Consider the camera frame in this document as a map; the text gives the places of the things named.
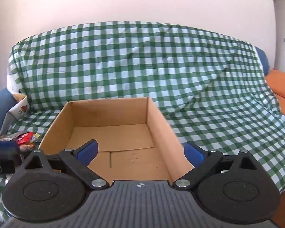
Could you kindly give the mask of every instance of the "metal screw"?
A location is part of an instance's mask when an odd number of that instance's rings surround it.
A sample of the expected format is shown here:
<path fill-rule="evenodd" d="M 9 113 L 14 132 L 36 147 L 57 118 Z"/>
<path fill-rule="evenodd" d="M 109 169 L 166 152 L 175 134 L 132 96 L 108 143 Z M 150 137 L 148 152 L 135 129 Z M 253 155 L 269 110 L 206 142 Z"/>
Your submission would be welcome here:
<path fill-rule="evenodd" d="M 103 179 L 95 179 L 92 181 L 92 185 L 94 187 L 103 187 L 107 184 L 107 182 Z"/>
<path fill-rule="evenodd" d="M 186 179 L 180 179 L 175 182 L 175 185 L 180 188 L 185 188 L 190 185 L 190 182 Z"/>

